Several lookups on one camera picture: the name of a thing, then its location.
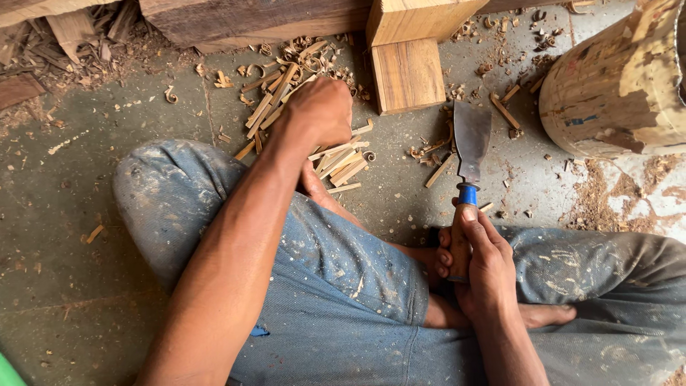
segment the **man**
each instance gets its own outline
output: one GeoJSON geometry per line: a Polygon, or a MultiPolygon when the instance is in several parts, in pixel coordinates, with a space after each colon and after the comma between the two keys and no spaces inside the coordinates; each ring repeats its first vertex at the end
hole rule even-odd
{"type": "Polygon", "coordinates": [[[138,386],[645,385],[677,368],[684,245],[501,227],[508,243],[464,213],[457,310],[437,295],[453,290],[449,229],[437,248],[384,243],[312,171],[315,145],[350,139],[351,106],[343,82],[305,84],[249,169],[183,140],[121,162],[121,214],[173,291],[138,386]]]}

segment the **wooden handle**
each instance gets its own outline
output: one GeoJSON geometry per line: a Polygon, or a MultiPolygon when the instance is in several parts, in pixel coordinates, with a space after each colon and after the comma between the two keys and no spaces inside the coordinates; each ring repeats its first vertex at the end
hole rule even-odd
{"type": "Polygon", "coordinates": [[[453,217],[453,229],[451,232],[450,253],[453,255],[453,265],[450,267],[450,274],[448,280],[451,282],[469,283],[469,261],[471,260],[471,244],[467,240],[467,236],[462,229],[462,210],[465,208],[474,211],[476,217],[479,210],[472,204],[458,204],[455,208],[455,217],[453,217]]]}

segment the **forearm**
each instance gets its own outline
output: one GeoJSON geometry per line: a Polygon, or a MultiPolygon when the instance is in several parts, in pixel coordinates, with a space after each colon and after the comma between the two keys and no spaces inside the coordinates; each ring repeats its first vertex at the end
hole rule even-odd
{"type": "Polygon", "coordinates": [[[473,323],[490,385],[549,385],[519,311],[473,323]]]}
{"type": "Polygon", "coordinates": [[[185,269],[140,385],[226,382],[259,316],[300,165],[311,147],[273,134],[185,269]]]}

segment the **chisel handle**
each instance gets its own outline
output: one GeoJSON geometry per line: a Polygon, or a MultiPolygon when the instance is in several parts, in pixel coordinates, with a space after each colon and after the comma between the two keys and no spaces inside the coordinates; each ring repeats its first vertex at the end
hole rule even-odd
{"type": "Polygon", "coordinates": [[[473,184],[458,184],[460,197],[458,206],[455,208],[453,227],[451,230],[450,253],[453,255],[453,265],[450,267],[448,280],[458,283],[469,283],[469,262],[472,256],[472,247],[469,239],[462,228],[462,211],[474,211],[474,217],[478,217],[479,208],[476,206],[476,192],[478,186],[473,184]]]}

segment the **blue ferrule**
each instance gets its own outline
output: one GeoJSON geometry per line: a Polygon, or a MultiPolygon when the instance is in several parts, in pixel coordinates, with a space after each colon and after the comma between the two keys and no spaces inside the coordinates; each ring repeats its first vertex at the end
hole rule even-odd
{"type": "Polygon", "coordinates": [[[472,204],[476,206],[476,188],[470,185],[458,185],[458,187],[460,188],[458,204],[472,204]]]}

